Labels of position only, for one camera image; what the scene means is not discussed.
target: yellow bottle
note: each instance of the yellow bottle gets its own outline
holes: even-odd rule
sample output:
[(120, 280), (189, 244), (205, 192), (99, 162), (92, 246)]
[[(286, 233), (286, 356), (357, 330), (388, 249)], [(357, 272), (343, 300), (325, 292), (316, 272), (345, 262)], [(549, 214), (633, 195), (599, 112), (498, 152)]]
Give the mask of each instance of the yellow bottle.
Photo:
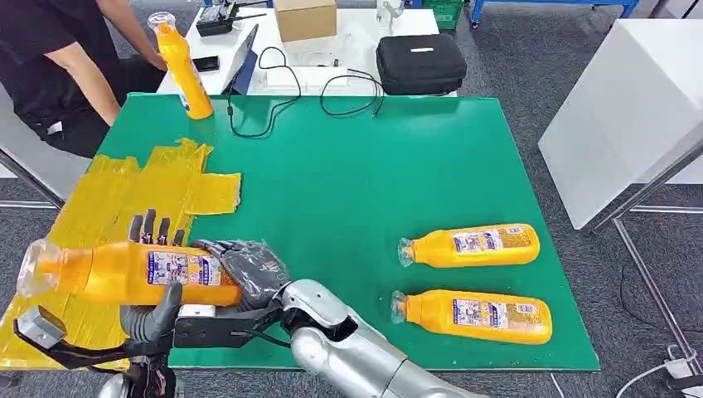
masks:
[(208, 252), (134, 242), (62, 250), (37, 240), (22, 261), (17, 292), (30, 297), (53, 288), (96, 303), (156, 305), (173, 281), (183, 285), (182, 304), (240, 301), (240, 287)]
[(435, 268), (526, 264), (539, 253), (540, 240), (527, 224), (439, 230), (415, 240), (402, 238), (398, 245), (405, 267), (414, 262)]
[(520, 344), (551, 338), (549, 308), (536, 298), (451, 290), (406, 296), (396, 291), (390, 310), (394, 323), (417, 323), (435, 333)]
[(191, 119), (204, 119), (212, 114), (212, 104), (200, 82), (191, 59), (191, 48), (176, 30), (176, 18), (168, 12), (155, 12), (148, 19), (156, 33), (158, 50), (166, 61), (173, 81), (181, 91), (178, 95)]

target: gray carpet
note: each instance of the gray carpet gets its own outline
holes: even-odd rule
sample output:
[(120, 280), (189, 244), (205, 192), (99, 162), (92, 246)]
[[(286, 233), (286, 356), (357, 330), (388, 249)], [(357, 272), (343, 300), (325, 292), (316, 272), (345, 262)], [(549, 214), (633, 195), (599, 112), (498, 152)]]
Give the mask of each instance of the gray carpet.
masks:
[[(150, 12), (167, 9), (177, 15), (181, 29), (194, 16), (195, 3), (164, 0), (135, 3), (143, 20)], [(646, 16), (652, 4), (641, 4), (634, 17)], [(672, 338), (631, 318), (618, 296), (621, 265), (627, 265), (624, 295), (642, 317), (660, 323), (637, 271), (612, 226), (599, 235), (574, 231), (561, 205), (536, 141), (561, 105), (620, 13), (620, 7), (488, 4), (482, 25), (470, 31), (461, 21), (456, 40), (466, 56), (469, 72), (462, 95), (497, 97), (523, 158), (537, 200), (579, 305), (603, 368), (600, 372), (555, 374), (567, 397), (609, 397), (631, 377), (661, 364)], [(122, 54), (131, 51), (116, 37)], [(32, 195), (15, 182), (0, 182), (0, 199)], [(700, 187), (667, 187), (656, 202), (700, 205)], [(0, 305), (9, 301), (14, 278), (27, 244), (48, 231), (54, 211), (0, 211), (0, 255), (6, 272), (0, 274)], [(703, 245), (700, 217), (630, 215), (626, 218), (642, 257), (660, 280), (660, 287), (680, 322), (703, 328), (703, 279), (698, 268)], [(703, 334), (689, 333), (695, 347)], [(476, 355), (490, 355), (476, 352)], [(325, 382), (299, 372), (181, 371), (189, 396), (288, 397), (339, 396)], [(441, 377), (471, 391), (495, 397), (558, 397), (548, 373), (468, 372)], [(88, 372), (28, 372), (20, 387), (0, 390), (1, 397), (89, 396), (103, 376)], [(625, 395), (669, 397), (662, 373), (637, 383)]]

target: gray glove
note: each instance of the gray glove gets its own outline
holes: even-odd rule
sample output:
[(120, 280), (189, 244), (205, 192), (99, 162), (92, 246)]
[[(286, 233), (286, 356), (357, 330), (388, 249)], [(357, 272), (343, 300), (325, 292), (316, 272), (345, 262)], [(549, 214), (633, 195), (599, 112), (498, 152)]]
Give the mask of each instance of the gray glove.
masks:
[[(147, 215), (134, 216), (129, 226), (128, 239), (132, 242), (154, 244), (153, 223), (156, 212), (147, 211)], [(157, 245), (167, 243), (167, 233), (170, 220), (164, 218), (158, 228)], [(176, 231), (173, 245), (180, 246), (183, 242), (183, 230)], [(183, 287), (178, 282), (169, 284), (161, 297), (161, 302), (156, 306), (121, 305), (119, 306), (119, 324), (122, 330), (134, 340), (140, 342), (153, 342), (159, 337), (171, 332), (176, 322), (178, 310), (181, 307)]]
[(191, 246), (209, 251), (242, 288), (240, 308), (266, 308), (290, 283), (284, 263), (265, 243), (252, 240), (195, 240)]

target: green basket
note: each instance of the green basket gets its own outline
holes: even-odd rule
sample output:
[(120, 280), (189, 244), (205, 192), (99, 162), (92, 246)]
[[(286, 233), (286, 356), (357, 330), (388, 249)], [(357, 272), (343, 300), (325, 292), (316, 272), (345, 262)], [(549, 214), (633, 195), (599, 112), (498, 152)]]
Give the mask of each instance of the green basket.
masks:
[(434, 20), (439, 29), (456, 29), (463, 10), (462, 0), (423, 0), (423, 8), (434, 11)]

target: green table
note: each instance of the green table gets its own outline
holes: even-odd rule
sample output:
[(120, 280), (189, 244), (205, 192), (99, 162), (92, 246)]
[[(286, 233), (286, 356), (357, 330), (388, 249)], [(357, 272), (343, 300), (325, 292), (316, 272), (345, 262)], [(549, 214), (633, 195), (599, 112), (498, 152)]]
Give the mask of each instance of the green table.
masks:
[[(235, 125), (258, 133), (280, 97), (237, 96)], [(350, 109), (368, 98), (331, 98)], [(135, 156), (181, 137), (215, 149), (206, 172), (242, 172), (233, 214), (198, 216), (191, 238), (265, 240), (294, 279), (316, 279), (419, 365), (434, 370), (599, 369), (530, 182), (496, 99), (387, 97), (380, 114), (335, 119), (303, 97), (265, 139), (230, 131), (226, 102), (191, 121), (176, 96), (131, 95), (100, 153)], [(528, 265), (465, 269), (400, 266), (400, 237), (437, 229), (525, 222), (541, 240)], [(554, 333), (540, 346), (487, 342), (390, 322), (394, 290), (456, 289), (544, 300)], [(269, 329), (288, 338), (275, 325)], [(263, 341), (235, 349), (174, 349), (172, 366), (296, 368), (289, 350)]]

